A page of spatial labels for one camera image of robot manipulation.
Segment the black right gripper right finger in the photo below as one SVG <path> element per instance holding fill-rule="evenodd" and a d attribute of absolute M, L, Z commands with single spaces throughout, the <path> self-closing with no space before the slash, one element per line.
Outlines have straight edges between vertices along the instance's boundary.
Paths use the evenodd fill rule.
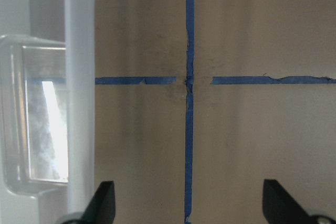
<path fill-rule="evenodd" d="M 262 211 L 269 224 L 335 223 L 331 217 L 309 215 L 275 179 L 265 179 Z"/>

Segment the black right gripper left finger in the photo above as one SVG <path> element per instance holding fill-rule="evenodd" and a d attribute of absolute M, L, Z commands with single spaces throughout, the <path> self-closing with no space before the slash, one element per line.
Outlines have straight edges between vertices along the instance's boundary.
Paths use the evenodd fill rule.
<path fill-rule="evenodd" d="M 59 223 L 113 223 L 115 213 L 114 181 L 101 182 L 85 211 L 79 217 L 62 217 Z"/>

